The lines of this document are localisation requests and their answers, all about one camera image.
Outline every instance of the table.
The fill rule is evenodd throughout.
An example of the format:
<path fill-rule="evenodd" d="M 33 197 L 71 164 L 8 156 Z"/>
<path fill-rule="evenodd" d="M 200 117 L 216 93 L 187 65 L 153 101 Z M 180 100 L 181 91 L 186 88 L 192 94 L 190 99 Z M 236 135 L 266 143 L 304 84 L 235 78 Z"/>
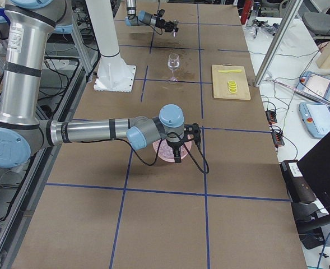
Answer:
<path fill-rule="evenodd" d="M 279 23 L 281 22 L 280 18 L 257 18 L 258 20 L 268 20 L 269 24 Z M 251 60 L 253 63 L 253 68 L 255 73 L 258 72 L 259 67 L 263 61 L 264 55 L 256 54 L 256 53 L 266 53 L 272 38 L 269 38 L 263 33 L 259 33 L 256 39 L 247 38 L 248 49 L 251 53 Z M 303 22 L 299 19 L 295 19 L 292 23 L 290 30 L 287 32 L 284 37 L 283 43 L 278 50 L 278 54 L 285 55 L 296 55 L 301 56 L 305 54 L 311 55 L 303 56 L 303 57 L 289 57 L 283 55 L 277 55 L 271 64 L 269 71 L 273 74 L 273 78 L 276 77 L 284 77 L 284 78 L 297 78 L 303 72 L 306 65 L 310 62 L 312 58 L 314 58 L 313 62 L 309 66 L 308 70 L 313 71 L 318 74 L 330 74 L 330 70 L 323 70 L 318 68 L 315 61 L 320 56 L 320 53 L 316 54 L 318 50 L 316 44 L 314 43 L 312 37 L 307 31 Z M 291 86 L 296 86 L 298 84 L 298 79 L 296 80 L 286 80 L 283 78 L 279 78 L 281 82 L 284 82 Z M 283 160 L 291 160 L 294 159 L 295 156 L 299 160 L 303 157 L 315 144 L 319 141 L 313 139 L 308 131 L 306 130 L 300 114 L 299 114 L 299 104 L 303 101 L 309 101 L 298 94 L 292 96 L 292 91 L 286 89 L 281 86 L 276 86 L 276 91 L 273 88 L 273 83 L 264 82 L 260 85 L 260 90 L 262 94 L 263 101 L 270 101 L 277 106 L 277 108 L 284 107 L 287 108 L 286 104 L 289 104 L 288 114 L 286 116 L 286 111 L 284 109 L 279 109 L 277 111 L 277 120 L 278 126 L 283 128 L 284 120 L 285 128 L 284 135 L 290 139 L 298 148 L 298 154 L 296 154 L 296 150 L 294 146 L 285 140 L 286 145 L 280 147 L 278 149 L 278 160 L 279 162 Z M 263 103 L 264 108 L 266 109 L 267 103 Z M 271 104 L 268 105 L 269 109 L 273 109 Z M 316 202 L 319 208 L 323 206 L 319 201 Z M 317 266 L 318 258 L 322 250 L 322 247 L 317 247 L 312 250 L 306 250 L 303 247 L 303 251 L 305 254 L 306 262 L 308 266 Z M 325 253 L 329 255 L 329 258 L 322 258 L 320 267 L 321 268 L 329 268 L 330 265 L 330 247 L 325 249 Z"/>
<path fill-rule="evenodd" d="M 188 157 L 147 167 L 120 141 L 64 145 L 13 267 L 305 268 L 259 90 L 250 87 L 251 101 L 212 97 L 212 64 L 245 66 L 254 79 L 236 8 L 137 8 L 180 18 L 178 37 L 127 27 L 122 3 L 115 24 L 122 57 L 137 65 L 133 90 L 98 92 L 93 82 L 75 118 L 153 117 L 176 103 L 202 126 L 211 171 L 202 175 Z M 176 84 L 171 52 L 181 60 Z M 139 154 L 155 155 L 151 146 Z"/>

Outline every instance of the wine glass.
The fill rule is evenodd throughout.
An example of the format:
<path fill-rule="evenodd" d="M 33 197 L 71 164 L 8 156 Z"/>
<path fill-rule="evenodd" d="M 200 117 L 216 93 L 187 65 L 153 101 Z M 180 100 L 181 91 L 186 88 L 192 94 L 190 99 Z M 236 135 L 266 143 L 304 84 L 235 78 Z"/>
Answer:
<path fill-rule="evenodd" d="M 180 67 L 180 57 L 178 56 L 178 54 L 171 53 L 169 55 L 169 60 L 167 62 L 167 65 L 169 69 L 172 71 L 172 77 L 170 78 L 170 81 L 177 82 L 178 79 L 175 77 L 174 73 Z"/>

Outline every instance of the chair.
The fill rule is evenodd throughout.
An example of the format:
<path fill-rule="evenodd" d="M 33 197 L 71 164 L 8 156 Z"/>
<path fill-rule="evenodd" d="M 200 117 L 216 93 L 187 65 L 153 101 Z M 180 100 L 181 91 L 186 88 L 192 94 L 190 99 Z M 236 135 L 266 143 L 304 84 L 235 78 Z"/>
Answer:
<path fill-rule="evenodd" d="M 269 3 L 267 0 L 262 0 L 261 3 L 261 16 L 262 17 L 279 17 L 278 3 Z"/>
<path fill-rule="evenodd" d="M 329 9 L 330 6 L 321 13 L 306 12 L 302 16 L 306 28 L 315 35 L 314 40 L 330 39 L 330 15 L 326 14 Z"/>
<path fill-rule="evenodd" d="M 289 2 L 290 0 L 283 0 L 281 3 L 269 3 L 267 0 L 262 0 L 261 16 L 268 17 L 268 15 L 271 15 L 283 18 Z"/>

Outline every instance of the wooden cutting board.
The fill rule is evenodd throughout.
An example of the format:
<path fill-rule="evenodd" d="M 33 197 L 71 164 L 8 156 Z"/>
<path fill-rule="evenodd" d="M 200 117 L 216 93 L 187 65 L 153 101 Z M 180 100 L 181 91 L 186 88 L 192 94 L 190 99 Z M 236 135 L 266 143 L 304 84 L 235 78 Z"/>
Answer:
<path fill-rule="evenodd" d="M 219 70 L 241 69 L 242 72 L 220 73 Z M 237 83 L 237 92 L 230 93 L 228 90 L 228 80 L 234 80 Z M 213 97 L 220 99 L 250 100 L 250 93 L 247 78 L 243 66 L 223 66 L 212 65 L 212 86 Z"/>

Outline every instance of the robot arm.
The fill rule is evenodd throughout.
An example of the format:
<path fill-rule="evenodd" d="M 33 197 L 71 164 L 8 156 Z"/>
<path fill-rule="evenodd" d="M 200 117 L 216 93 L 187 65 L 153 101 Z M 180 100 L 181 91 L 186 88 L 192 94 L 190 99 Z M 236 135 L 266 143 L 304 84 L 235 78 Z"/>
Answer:
<path fill-rule="evenodd" d="M 165 21 L 162 17 L 165 10 L 158 10 L 157 14 L 150 14 L 144 10 L 141 10 L 136 15 L 136 0 L 126 0 L 127 17 L 125 18 L 126 25 L 128 26 L 140 26 L 148 25 L 159 29 L 164 29 L 166 33 L 172 33 L 173 37 L 176 37 L 178 32 L 178 21 Z"/>
<path fill-rule="evenodd" d="M 159 117 L 88 122 L 39 121 L 35 117 L 42 62 L 48 34 L 67 14 L 67 0 L 7 0 L 11 20 L 0 103 L 0 167 L 28 161 L 40 149 L 60 143 L 115 140 L 127 137 L 135 150 L 167 139 L 180 161 L 181 141 L 187 140 L 184 117 L 167 105 Z"/>

